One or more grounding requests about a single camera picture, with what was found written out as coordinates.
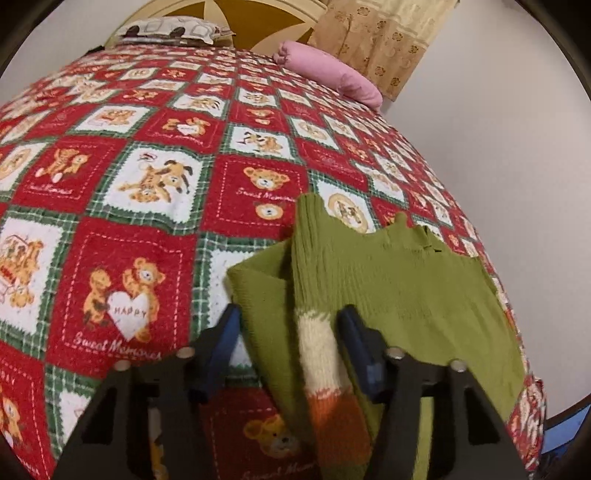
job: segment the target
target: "bedspread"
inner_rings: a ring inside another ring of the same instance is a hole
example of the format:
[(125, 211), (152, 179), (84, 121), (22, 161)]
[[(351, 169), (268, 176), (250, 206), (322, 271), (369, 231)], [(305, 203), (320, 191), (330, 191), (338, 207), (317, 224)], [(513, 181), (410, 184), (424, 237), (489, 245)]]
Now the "bedspread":
[[(215, 324), (226, 270), (290, 235), (302, 192), (358, 232), (405, 211), (480, 256), (521, 344), (478, 234), (413, 146), (267, 57), (118, 47), (41, 79), (0, 118), (0, 430), (35, 479), (115, 361), (158, 360)], [(545, 397), (522, 357), (507, 428), (533, 470)], [(231, 364), (203, 412), (217, 477), (316, 478), (242, 342)]]

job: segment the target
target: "pillow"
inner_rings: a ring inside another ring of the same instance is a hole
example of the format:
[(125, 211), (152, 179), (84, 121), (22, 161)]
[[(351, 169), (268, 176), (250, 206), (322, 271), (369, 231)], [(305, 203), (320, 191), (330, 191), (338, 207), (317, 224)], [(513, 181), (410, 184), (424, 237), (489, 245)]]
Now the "pillow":
[(177, 16), (135, 20), (121, 27), (116, 35), (123, 38), (182, 38), (212, 45), (216, 38), (234, 35), (234, 32), (201, 18)]
[(287, 40), (279, 46), (273, 60), (374, 110), (382, 105), (382, 94), (373, 83), (322, 50)]

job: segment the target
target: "floral curtain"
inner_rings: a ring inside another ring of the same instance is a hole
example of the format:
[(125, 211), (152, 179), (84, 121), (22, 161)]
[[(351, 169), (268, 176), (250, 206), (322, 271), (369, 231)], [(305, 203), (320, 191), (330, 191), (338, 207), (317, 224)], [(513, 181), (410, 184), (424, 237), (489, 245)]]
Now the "floral curtain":
[(309, 45), (394, 100), (458, 0), (326, 0)]

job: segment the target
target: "wooden headboard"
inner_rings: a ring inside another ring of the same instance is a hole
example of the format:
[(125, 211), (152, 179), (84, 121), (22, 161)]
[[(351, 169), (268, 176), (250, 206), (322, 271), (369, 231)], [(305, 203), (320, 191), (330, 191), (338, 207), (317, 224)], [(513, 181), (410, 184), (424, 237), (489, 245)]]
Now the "wooden headboard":
[[(152, 0), (122, 25), (133, 20), (189, 15), (229, 26), (233, 46), (270, 55), (284, 40), (307, 42), (326, 12), (319, 0)], [(115, 42), (114, 35), (107, 46)]]

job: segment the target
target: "white heart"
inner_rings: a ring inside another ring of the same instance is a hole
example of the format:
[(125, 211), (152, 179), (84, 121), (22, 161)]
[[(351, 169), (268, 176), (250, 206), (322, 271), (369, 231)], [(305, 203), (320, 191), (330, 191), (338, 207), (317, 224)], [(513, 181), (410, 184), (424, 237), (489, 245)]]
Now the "white heart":
[(116, 291), (109, 295), (107, 304), (110, 317), (128, 342), (148, 323), (150, 301), (145, 293), (132, 300), (126, 292)]
[(197, 133), (197, 127), (187, 124), (177, 125), (177, 130), (181, 132), (183, 135), (193, 135)]

